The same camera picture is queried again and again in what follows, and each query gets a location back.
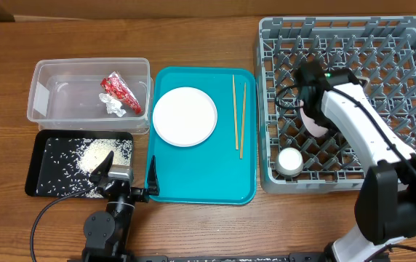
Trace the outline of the pink round plate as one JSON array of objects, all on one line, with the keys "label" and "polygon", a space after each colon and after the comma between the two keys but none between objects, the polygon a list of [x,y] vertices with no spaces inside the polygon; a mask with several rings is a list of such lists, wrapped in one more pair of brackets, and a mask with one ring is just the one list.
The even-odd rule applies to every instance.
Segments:
[{"label": "pink round plate", "polygon": [[168,144],[191,147],[204,142],[217,125],[217,108],[207,93],[178,87],[163,94],[153,110],[153,128]]}]

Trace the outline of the clear plastic wrap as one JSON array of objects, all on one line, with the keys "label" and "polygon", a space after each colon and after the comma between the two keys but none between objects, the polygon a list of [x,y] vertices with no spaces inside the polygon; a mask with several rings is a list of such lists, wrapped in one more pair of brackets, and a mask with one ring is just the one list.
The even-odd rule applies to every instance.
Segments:
[{"label": "clear plastic wrap", "polygon": [[117,117],[123,117],[126,111],[122,108],[122,102],[109,95],[108,93],[100,93],[98,95],[101,102],[106,106],[108,114],[115,114]]}]

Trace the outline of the pink shallow bowl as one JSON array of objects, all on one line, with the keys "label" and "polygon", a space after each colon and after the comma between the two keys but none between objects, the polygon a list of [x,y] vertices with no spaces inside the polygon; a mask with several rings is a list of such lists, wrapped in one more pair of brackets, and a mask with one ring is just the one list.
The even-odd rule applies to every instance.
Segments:
[{"label": "pink shallow bowl", "polygon": [[300,117],[307,131],[314,137],[321,137],[330,131],[329,119],[326,116],[327,104],[320,102],[317,106],[306,107],[300,101]]}]

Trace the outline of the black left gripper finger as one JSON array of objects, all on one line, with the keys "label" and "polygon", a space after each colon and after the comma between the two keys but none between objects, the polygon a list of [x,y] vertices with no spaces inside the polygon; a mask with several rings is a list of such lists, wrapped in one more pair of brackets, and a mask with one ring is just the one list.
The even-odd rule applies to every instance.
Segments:
[{"label": "black left gripper finger", "polygon": [[147,190],[148,194],[151,196],[158,196],[160,189],[159,189],[159,182],[156,173],[156,157],[152,156],[151,163],[149,166],[149,170],[147,172]]},{"label": "black left gripper finger", "polygon": [[108,172],[113,164],[114,152],[110,151],[106,158],[91,172],[89,181],[99,183],[102,178],[108,176]]}]

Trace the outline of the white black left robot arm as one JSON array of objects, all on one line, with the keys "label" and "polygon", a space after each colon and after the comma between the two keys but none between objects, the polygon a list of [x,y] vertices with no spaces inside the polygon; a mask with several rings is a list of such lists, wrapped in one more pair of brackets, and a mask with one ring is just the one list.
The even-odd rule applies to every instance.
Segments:
[{"label": "white black left robot arm", "polygon": [[151,158],[147,186],[138,188],[132,185],[132,168],[114,165],[113,156],[111,151],[89,177],[97,192],[108,202],[104,211],[91,214],[84,223],[83,261],[135,261],[135,256],[127,249],[135,204],[147,203],[151,196],[159,195],[155,157]]}]

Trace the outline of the wooden chopstick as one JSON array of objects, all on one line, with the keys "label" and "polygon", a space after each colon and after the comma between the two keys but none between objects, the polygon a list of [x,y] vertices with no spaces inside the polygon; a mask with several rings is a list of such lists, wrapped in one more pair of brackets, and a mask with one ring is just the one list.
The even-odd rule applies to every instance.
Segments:
[{"label": "wooden chopstick", "polygon": [[244,137],[245,137],[245,109],[247,102],[247,83],[244,83],[244,92],[242,100],[242,114],[241,114],[241,145],[240,145],[240,159],[244,158]]},{"label": "wooden chopstick", "polygon": [[236,81],[234,74],[232,75],[232,94],[233,94],[233,123],[234,123],[234,134],[235,134],[235,148],[239,150],[239,133],[238,133],[238,122],[237,122],[237,105],[236,105]]}]

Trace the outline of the grey bowl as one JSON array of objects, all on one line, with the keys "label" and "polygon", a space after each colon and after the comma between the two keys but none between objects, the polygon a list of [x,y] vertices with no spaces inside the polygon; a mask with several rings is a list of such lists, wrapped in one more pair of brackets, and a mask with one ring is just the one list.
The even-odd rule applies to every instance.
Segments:
[{"label": "grey bowl", "polygon": [[367,78],[365,76],[357,76],[356,78],[359,80],[363,91],[368,94],[369,91],[371,90],[371,82],[370,82],[369,78]]}]

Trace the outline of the white ceramic cup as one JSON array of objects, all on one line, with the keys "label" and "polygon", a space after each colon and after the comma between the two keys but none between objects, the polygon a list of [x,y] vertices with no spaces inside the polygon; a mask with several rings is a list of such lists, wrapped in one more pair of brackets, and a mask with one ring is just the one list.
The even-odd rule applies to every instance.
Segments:
[{"label": "white ceramic cup", "polygon": [[303,156],[295,148],[284,148],[276,157],[275,168],[284,177],[296,177],[303,171]]}]

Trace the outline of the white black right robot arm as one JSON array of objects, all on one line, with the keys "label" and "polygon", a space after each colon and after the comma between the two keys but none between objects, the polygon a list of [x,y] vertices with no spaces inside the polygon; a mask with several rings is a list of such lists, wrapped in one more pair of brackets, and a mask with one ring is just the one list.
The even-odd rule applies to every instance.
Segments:
[{"label": "white black right robot arm", "polygon": [[387,251],[416,237],[416,152],[367,100],[367,80],[351,69],[325,71],[313,60],[294,74],[300,117],[315,137],[339,132],[365,173],[355,226],[329,243],[321,261],[387,261]]}]

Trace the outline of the white rice grains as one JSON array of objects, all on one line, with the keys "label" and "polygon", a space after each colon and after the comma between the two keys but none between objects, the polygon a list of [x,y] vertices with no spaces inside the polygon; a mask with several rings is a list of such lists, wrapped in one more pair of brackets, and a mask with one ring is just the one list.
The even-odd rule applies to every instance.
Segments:
[{"label": "white rice grains", "polygon": [[93,170],[113,152],[113,163],[129,166],[133,142],[118,139],[49,138],[39,171],[35,194],[64,197],[92,186]]}]

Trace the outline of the red snack wrapper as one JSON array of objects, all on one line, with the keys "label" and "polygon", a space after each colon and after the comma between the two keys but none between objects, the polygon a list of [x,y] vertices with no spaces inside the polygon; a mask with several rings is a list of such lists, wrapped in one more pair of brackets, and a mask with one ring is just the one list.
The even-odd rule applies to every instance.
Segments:
[{"label": "red snack wrapper", "polygon": [[140,103],[119,72],[114,71],[105,77],[100,85],[111,97],[129,106],[136,114],[143,112]]}]

